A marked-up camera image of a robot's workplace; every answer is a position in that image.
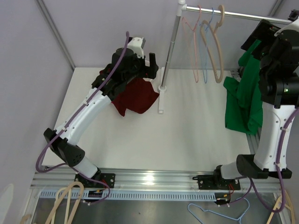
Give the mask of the maroon t shirt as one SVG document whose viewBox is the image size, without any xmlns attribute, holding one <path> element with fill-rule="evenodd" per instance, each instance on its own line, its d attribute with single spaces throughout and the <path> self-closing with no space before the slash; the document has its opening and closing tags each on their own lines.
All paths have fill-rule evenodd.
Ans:
<svg viewBox="0 0 299 224">
<path fill-rule="evenodd" d="M 99 72 L 93 88 L 100 88 L 103 96 L 108 96 L 112 104 L 121 116 L 125 116 L 126 110 L 138 114 L 145 113 L 159 97 L 159 93 L 154 91 L 150 81 L 149 72 L 140 71 L 115 71 L 112 76 L 111 64 Z"/>
</svg>

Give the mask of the pink wire hanger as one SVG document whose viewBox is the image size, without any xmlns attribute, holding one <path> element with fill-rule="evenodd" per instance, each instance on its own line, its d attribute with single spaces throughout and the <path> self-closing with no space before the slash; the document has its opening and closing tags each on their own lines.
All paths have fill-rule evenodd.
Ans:
<svg viewBox="0 0 299 224">
<path fill-rule="evenodd" d="M 197 27 L 201 18 L 201 7 L 198 5 L 199 12 L 198 17 L 194 25 L 192 25 L 186 17 L 182 17 L 182 28 L 184 32 L 185 42 L 187 44 L 187 52 L 189 56 L 189 62 L 193 72 L 195 83 L 199 81 L 199 69 L 198 69 L 198 56 L 197 56 Z"/>
</svg>

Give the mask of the beige wooden hanger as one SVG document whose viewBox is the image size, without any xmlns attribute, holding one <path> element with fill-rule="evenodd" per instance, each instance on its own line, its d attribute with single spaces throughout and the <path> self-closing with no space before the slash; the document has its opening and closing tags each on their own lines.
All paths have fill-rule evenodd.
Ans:
<svg viewBox="0 0 299 224">
<path fill-rule="evenodd" d="M 220 84 L 224 77 L 224 64 L 223 64 L 223 55 L 222 55 L 221 44 L 220 44 L 219 38 L 217 36 L 217 31 L 224 23 L 224 19 L 225 19 L 224 5 L 220 4 L 218 6 L 218 10 L 220 11 L 220 19 L 216 22 L 214 27 L 212 25 L 210 25 L 208 31 L 212 36 L 212 40 L 214 41 L 214 45 L 215 45 L 215 50 L 218 55 L 218 62 L 219 62 L 219 69 L 220 69 L 219 73 L 218 73 L 217 66 L 216 66 L 216 60 L 213 55 L 214 52 L 213 52 L 213 50 L 210 49 L 212 44 L 209 42 L 208 42 L 208 58 L 210 60 L 211 66 L 212 66 L 215 82 Z"/>
</svg>

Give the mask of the blue wire hanger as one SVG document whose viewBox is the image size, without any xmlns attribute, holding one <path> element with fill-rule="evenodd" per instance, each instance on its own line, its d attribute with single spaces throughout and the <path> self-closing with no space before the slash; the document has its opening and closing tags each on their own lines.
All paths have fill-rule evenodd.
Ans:
<svg viewBox="0 0 299 224">
<path fill-rule="evenodd" d="M 212 15 L 209 21 L 204 23 L 204 21 L 201 22 L 199 25 L 200 27 L 200 38 L 199 38 L 199 54 L 200 54 L 200 62 L 201 62 L 201 68 L 203 73 L 203 79 L 204 83 L 207 84 L 208 82 L 208 72 L 207 72 L 207 62 L 208 62 L 208 41 L 206 43 L 204 42 L 204 38 L 207 38 L 208 36 L 208 30 L 209 26 L 211 25 L 211 22 L 214 18 L 214 8 L 212 8 Z"/>
</svg>

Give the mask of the green t shirt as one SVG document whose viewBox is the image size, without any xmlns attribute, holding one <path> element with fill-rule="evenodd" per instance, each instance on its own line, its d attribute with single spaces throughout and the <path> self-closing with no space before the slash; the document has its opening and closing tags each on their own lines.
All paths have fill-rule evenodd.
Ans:
<svg viewBox="0 0 299 224">
<path fill-rule="evenodd" d="M 240 57 L 238 65 L 243 67 L 241 80 L 226 77 L 223 83 L 227 91 L 225 127 L 250 135 L 255 135 L 263 124 L 263 102 L 258 87 L 260 61 L 252 55 L 259 44 L 260 41 L 256 40 Z"/>
</svg>

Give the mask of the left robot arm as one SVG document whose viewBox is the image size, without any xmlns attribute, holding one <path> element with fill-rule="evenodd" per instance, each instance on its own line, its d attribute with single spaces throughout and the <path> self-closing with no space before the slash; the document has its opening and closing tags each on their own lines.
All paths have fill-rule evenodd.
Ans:
<svg viewBox="0 0 299 224">
<path fill-rule="evenodd" d="M 92 82 L 91 89 L 78 109 L 55 130 L 47 128 L 44 137 L 47 147 L 68 167 L 84 176 L 90 187 L 100 183 L 101 170 L 86 156 L 77 143 L 86 128 L 98 114 L 135 80 L 154 79 L 158 72 L 156 55 L 149 54 L 149 65 L 145 58 L 138 57 L 130 48 L 119 48 L 112 55 L 112 61 Z"/>
</svg>

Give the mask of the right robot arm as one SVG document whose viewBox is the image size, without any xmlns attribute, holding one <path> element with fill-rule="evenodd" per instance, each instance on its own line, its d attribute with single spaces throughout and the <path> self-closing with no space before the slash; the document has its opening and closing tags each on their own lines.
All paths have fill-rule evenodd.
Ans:
<svg viewBox="0 0 299 224">
<path fill-rule="evenodd" d="M 263 124 L 255 154 L 240 154 L 236 161 L 216 168 L 213 185 L 223 189 L 229 180 L 243 177 L 290 179 L 286 150 L 289 131 L 299 113 L 299 20 L 292 19 L 283 28 L 261 20 L 241 46 L 248 50 L 259 40 L 252 56 L 260 61 L 259 90 L 263 108 Z"/>
</svg>

